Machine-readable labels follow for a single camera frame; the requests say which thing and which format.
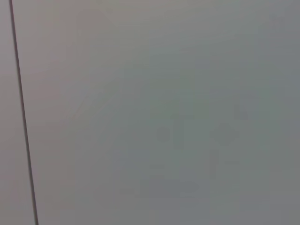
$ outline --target gray surface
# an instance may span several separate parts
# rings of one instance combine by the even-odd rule
[[[0,224],[32,225],[33,212],[8,0],[0,1]]]
[[[299,224],[295,0],[15,0],[40,223]]]

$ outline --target white wall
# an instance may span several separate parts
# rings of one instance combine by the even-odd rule
[[[41,224],[300,221],[298,1],[14,2]]]
[[[34,224],[8,0],[0,1],[0,224]]]

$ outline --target plain background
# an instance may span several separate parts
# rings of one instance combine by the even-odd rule
[[[2,0],[0,1],[0,224],[33,223],[9,3]]]
[[[298,224],[296,0],[15,0],[41,224]]]

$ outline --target dark vertical line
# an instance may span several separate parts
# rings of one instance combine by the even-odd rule
[[[33,176],[32,176],[32,167],[31,167],[29,140],[28,140],[28,132],[27,132],[27,123],[26,123],[26,116],[25,116],[24,97],[23,97],[21,71],[20,71],[19,54],[18,54],[18,45],[17,45],[17,38],[16,38],[16,32],[15,32],[15,16],[14,16],[13,0],[9,0],[9,8],[10,8],[11,26],[12,26],[12,32],[13,32],[13,38],[14,38],[15,61],[16,61],[16,67],[17,67],[17,73],[18,73],[18,83],[19,83],[20,101],[21,101],[21,108],[22,108],[24,136],[25,136],[25,142],[26,142],[26,152],[27,152],[29,179],[30,179],[33,216],[34,216],[35,225],[38,225],[38,210],[37,210],[36,196],[35,196],[35,192],[34,192],[34,184],[33,184]]]

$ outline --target gray wall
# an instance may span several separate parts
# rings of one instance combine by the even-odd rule
[[[8,0],[0,1],[0,224],[33,224]]]
[[[298,224],[296,0],[15,0],[41,224]]]

